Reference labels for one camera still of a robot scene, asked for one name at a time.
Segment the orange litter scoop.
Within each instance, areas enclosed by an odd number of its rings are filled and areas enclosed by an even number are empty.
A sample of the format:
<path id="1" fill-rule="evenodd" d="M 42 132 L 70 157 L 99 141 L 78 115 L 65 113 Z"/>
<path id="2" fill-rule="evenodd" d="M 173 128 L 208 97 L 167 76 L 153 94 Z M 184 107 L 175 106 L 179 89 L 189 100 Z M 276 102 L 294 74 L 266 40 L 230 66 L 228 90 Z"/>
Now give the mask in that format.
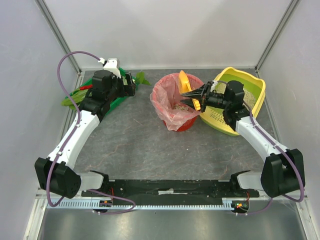
<path id="1" fill-rule="evenodd" d="M 189 78 L 183 70 L 181 70 L 178 74 L 178 84 L 177 85 L 178 85 L 178 89 L 179 89 L 179 94 L 190 92 L 192 90 Z"/>

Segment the yellow green litter box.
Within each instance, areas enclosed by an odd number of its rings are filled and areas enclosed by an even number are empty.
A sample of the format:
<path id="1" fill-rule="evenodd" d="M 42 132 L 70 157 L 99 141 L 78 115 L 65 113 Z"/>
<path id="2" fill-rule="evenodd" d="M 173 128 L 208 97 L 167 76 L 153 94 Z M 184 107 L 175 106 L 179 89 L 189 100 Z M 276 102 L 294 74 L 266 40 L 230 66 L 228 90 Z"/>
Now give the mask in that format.
<path id="1" fill-rule="evenodd" d="M 254 117 L 257 117 L 263 105 L 266 93 L 266 83 L 263 79 L 257 78 L 254 75 L 239 70 L 233 67 L 227 67 L 220 72 L 214 81 L 219 81 L 215 86 L 217 93 L 223 93 L 226 89 L 224 82 L 239 81 L 244 87 L 244 102 L 247 103 L 251 109 Z M 223 118 L 223 110 L 214 107 L 207 107 L 205 112 L 200 114 L 201 120 L 210 127 L 227 134 L 229 136 L 238 136 L 239 134 L 229 127 Z"/>

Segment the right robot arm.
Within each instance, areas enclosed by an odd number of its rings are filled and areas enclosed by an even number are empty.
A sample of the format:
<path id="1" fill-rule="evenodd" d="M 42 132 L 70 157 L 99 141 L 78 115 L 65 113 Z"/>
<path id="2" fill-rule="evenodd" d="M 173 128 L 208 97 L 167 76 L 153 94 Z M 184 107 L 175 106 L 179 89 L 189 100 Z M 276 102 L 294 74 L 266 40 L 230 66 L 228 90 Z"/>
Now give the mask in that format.
<path id="1" fill-rule="evenodd" d="M 244 85 L 231 80 L 225 85 L 224 93 L 212 89 L 215 81 L 209 81 L 197 89 L 191 89 L 188 80 L 179 80 L 178 88 L 182 103 L 204 112 L 207 107 L 222 109 L 225 123 L 241 135 L 263 159 L 261 172 L 244 171 L 236 174 L 241 189 L 264 191 L 270 198 L 300 191 L 295 202 L 304 199 L 305 175 L 303 155 L 298 149 L 288 149 L 277 142 L 254 118 L 250 107 L 244 102 Z"/>

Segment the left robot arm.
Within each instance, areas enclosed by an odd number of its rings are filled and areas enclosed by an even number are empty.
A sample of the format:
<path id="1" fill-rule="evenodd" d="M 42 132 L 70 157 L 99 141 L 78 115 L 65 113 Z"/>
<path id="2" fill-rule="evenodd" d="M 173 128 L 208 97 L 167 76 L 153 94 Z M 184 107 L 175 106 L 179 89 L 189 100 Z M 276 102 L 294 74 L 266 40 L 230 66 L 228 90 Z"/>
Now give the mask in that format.
<path id="1" fill-rule="evenodd" d="M 129 72 L 116 76 L 109 70 L 97 70 L 92 86 L 80 102 L 79 113 L 58 146 L 34 164 L 41 189 L 71 199 L 79 191 L 99 189 L 106 175 L 97 171 L 76 173 L 75 162 L 93 130 L 100 124 L 111 104 L 123 97 L 133 97 L 136 84 Z"/>

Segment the red chili pepper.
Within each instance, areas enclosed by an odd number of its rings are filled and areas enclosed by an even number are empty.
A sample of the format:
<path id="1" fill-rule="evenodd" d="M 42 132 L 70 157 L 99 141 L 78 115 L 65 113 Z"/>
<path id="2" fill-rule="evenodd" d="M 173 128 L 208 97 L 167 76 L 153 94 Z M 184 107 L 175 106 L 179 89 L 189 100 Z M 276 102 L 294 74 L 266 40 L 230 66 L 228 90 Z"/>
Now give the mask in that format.
<path id="1" fill-rule="evenodd" d="M 80 91 L 84 91 L 84 90 L 91 89 L 92 87 L 93 87 L 92 84 L 90 84 L 90 85 L 84 85 L 84 86 L 79 87 L 79 90 L 80 90 Z"/>

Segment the white radish with leaves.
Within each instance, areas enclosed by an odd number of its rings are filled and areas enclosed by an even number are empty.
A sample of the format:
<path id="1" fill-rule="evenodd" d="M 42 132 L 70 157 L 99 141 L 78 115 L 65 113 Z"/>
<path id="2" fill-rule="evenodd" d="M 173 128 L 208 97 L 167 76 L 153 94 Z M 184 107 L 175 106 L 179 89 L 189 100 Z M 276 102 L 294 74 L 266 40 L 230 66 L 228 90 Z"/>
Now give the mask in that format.
<path id="1" fill-rule="evenodd" d="M 143 71 L 138 72 L 133 78 L 133 81 L 136 85 L 151 85 L 151 83 L 145 78 L 145 73 Z"/>

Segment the green plastic tray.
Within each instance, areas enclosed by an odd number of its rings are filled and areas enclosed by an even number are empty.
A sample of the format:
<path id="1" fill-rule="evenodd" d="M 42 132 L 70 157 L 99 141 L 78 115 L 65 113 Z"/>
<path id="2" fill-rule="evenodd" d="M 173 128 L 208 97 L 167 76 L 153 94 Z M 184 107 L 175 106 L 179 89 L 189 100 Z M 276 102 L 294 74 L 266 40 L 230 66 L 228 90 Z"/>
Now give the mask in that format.
<path id="1" fill-rule="evenodd" d="M 126 73 L 129 72 L 123 69 L 120 70 L 123 81 L 125 81 Z M 78 87 L 70 93 L 71 98 L 75 101 L 80 111 L 88 111 L 102 120 L 109 111 L 114 110 L 129 97 L 110 96 L 112 75 L 113 73 L 108 70 L 97 70 L 94 72 L 93 77 L 82 85 L 92 85 L 92 88 L 79 90 Z"/>

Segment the cat litter granules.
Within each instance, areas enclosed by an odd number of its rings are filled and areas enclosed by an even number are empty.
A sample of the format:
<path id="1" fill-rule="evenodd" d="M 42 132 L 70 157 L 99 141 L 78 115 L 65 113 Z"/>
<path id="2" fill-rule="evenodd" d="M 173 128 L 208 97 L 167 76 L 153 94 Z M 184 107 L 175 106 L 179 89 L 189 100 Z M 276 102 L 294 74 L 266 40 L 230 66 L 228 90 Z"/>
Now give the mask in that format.
<path id="1" fill-rule="evenodd" d="M 223 94 L 225 92 L 225 89 L 226 89 L 226 85 L 224 83 L 218 83 L 215 87 L 215 91 L 220 94 Z M 251 109 L 253 109 L 257 101 L 255 96 L 250 91 L 248 91 L 245 87 L 243 88 L 243 90 L 244 90 L 244 98 L 243 98 L 244 102 L 248 104 Z"/>

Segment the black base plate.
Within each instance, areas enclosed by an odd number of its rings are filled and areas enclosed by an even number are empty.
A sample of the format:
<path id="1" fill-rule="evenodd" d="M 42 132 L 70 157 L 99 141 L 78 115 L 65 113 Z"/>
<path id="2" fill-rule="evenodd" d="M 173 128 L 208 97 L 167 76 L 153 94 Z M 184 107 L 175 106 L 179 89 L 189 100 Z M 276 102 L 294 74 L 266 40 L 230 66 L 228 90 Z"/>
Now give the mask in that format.
<path id="1" fill-rule="evenodd" d="M 193 197 L 220 200 L 222 198 L 258 198 L 254 189 L 241 189 L 230 180 L 217 179 L 115 179 L 104 180 L 98 192 L 131 199 L 141 205 L 142 201 L 159 199 L 160 196 Z"/>

